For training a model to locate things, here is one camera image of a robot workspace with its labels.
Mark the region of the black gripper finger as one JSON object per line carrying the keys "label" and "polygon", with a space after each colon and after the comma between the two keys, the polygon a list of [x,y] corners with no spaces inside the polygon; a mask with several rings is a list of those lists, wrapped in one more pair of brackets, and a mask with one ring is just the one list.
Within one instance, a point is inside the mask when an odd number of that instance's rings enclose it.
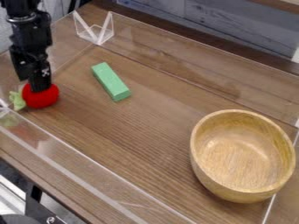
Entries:
{"label": "black gripper finger", "polygon": [[14,69],[20,81],[24,81],[30,78],[30,65],[31,60],[28,57],[19,52],[14,47],[10,48],[11,59],[14,62]]}
{"label": "black gripper finger", "polygon": [[38,61],[30,74],[31,90],[39,93],[47,90],[52,85],[52,69],[47,60]]}

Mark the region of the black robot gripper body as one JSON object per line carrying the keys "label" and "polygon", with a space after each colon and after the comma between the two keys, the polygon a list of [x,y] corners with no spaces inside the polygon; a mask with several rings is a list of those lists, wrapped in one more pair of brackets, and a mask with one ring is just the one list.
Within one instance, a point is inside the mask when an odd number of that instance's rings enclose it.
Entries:
{"label": "black robot gripper body", "polygon": [[0,0],[6,9],[6,21],[12,26],[10,39],[12,58],[43,63],[48,59],[47,48],[52,45],[51,14],[39,9],[42,0]]}

